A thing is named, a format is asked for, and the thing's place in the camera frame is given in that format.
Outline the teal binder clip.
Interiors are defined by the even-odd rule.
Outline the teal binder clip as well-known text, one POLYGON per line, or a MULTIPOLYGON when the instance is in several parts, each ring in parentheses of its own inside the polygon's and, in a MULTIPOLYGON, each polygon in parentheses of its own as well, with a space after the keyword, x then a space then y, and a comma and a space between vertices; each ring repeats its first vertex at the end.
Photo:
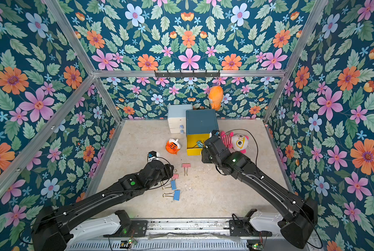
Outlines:
POLYGON ((198 148, 203 148, 203 147, 205 147, 205 144, 202 141, 197 141, 196 146, 198 148))

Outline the blue binder clip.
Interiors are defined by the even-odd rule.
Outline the blue binder clip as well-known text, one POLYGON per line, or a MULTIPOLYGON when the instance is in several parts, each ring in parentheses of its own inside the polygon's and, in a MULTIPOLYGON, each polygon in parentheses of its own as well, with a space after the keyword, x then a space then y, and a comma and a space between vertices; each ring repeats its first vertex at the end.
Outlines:
POLYGON ((176 186, 175 180, 171 180, 170 183, 168 185, 166 185, 166 186, 163 186, 162 189, 176 190, 177 186, 176 186))
POLYGON ((170 193, 163 193, 163 197, 169 197, 169 198, 172 198, 173 200, 175 201, 179 201, 180 200, 180 195, 181 195, 181 191, 180 190, 174 190, 173 192, 170 192, 170 193))

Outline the yellow top drawer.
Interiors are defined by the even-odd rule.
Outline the yellow top drawer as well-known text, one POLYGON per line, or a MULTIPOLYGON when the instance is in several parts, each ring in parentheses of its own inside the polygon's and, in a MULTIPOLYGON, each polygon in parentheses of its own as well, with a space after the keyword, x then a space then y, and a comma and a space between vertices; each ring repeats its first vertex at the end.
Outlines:
POLYGON ((187 135, 187 155, 199 156, 204 146, 204 142, 210 138, 210 134, 191 134, 187 135))

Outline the blue binder clip bottom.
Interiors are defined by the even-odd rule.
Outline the blue binder clip bottom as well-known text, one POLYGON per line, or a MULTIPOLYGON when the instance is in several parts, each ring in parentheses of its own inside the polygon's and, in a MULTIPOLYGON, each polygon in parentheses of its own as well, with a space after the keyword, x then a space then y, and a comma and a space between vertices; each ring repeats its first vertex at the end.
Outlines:
POLYGON ((179 201, 180 200, 180 195, 181 195, 181 191, 180 190, 174 190, 173 192, 170 192, 170 193, 163 193, 163 197, 169 197, 169 198, 172 198, 173 200, 175 201, 179 201))

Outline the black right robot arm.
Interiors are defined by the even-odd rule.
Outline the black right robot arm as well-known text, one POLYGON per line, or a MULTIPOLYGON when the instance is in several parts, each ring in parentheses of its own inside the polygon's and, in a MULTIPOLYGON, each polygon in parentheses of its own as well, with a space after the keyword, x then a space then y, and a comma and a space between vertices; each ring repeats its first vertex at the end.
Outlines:
POLYGON ((293 246, 303 249, 318 223, 318 204, 303 199, 267 176, 245 154, 230 152, 219 136, 211 136, 201 153, 203 163, 212 163, 223 175, 248 185, 279 212, 277 228, 293 246))

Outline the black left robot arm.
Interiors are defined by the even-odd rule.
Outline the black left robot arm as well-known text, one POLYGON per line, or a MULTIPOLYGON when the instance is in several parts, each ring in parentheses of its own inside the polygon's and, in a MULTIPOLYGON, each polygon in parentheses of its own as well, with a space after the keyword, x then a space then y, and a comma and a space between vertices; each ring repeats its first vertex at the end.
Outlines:
POLYGON ((54 209, 41 209, 32 226, 36 251, 64 251, 72 244, 118 231, 129 233, 130 219, 121 211, 108 219, 96 219, 100 212, 127 202, 160 182, 173 177, 174 166, 159 160, 148 162, 137 173, 125 175, 106 189, 79 202, 54 209))

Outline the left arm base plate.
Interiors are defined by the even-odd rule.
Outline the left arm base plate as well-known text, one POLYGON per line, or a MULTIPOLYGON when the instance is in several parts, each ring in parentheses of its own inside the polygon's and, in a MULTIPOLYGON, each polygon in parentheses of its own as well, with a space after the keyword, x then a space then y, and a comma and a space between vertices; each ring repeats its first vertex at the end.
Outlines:
POLYGON ((121 224, 120 228, 111 235, 105 235, 104 237, 144 237, 147 232, 148 221, 146 220, 130 220, 125 224, 121 224))

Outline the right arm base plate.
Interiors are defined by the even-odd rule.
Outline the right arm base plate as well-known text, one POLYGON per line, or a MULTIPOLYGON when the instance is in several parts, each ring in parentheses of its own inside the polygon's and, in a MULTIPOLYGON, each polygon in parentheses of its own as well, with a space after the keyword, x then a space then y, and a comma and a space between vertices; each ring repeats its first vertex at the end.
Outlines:
POLYGON ((258 231, 249 222, 257 209, 251 209, 243 218, 239 218, 232 213, 232 219, 229 220, 230 236, 238 237, 271 237, 272 233, 268 231, 258 231))

